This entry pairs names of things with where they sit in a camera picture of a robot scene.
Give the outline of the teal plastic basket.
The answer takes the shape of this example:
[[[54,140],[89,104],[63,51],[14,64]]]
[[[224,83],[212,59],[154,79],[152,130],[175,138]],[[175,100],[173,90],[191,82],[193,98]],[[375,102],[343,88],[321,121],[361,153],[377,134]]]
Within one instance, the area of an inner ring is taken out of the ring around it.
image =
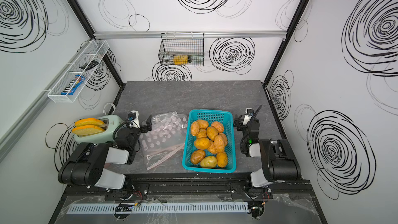
[[[233,116],[217,110],[192,110],[182,166],[203,173],[232,173],[236,170]]]

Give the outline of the clear zipper bag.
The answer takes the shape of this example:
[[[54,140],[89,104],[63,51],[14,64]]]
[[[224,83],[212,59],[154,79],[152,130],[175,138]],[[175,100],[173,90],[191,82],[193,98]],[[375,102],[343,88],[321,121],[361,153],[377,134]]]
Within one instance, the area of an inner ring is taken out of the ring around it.
[[[164,164],[184,148],[188,116],[177,112],[151,118],[152,130],[140,135],[143,159],[148,171]]]

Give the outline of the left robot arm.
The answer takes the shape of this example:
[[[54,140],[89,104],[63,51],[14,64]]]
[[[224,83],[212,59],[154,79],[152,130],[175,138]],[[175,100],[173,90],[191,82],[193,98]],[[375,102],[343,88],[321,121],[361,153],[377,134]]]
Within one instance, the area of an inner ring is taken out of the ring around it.
[[[133,190],[126,175],[107,169],[107,164],[132,164],[141,149],[140,135],[152,130],[152,118],[139,122],[138,111],[126,120],[117,115],[86,118],[72,129],[78,146],[58,172],[58,181],[75,186]]]

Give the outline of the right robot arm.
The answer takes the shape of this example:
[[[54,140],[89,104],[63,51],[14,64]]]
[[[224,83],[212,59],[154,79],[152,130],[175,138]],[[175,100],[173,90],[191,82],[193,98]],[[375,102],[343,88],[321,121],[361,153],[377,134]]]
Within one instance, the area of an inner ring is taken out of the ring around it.
[[[234,119],[233,126],[243,133],[240,151],[251,158],[261,159],[261,168],[250,175],[255,188],[295,181],[302,178],[301,168],[288,140],[259,139],[259,120],[252,114]]]

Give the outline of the potato bagged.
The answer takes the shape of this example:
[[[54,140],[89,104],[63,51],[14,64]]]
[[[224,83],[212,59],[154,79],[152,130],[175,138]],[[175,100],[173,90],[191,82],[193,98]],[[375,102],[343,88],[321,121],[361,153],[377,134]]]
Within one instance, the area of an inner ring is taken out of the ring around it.
[[[200,129],[207,129],[209,126],[209,123],[206,120],[199,119],[196,122],[198,123]]]
[[[200,131],[200,125],[197,121],[191,123],[190,133],[192,136],[197,136]]]
[[[199,129],[198,134],[196,135],[197,139],[207,138],[207,130]]]

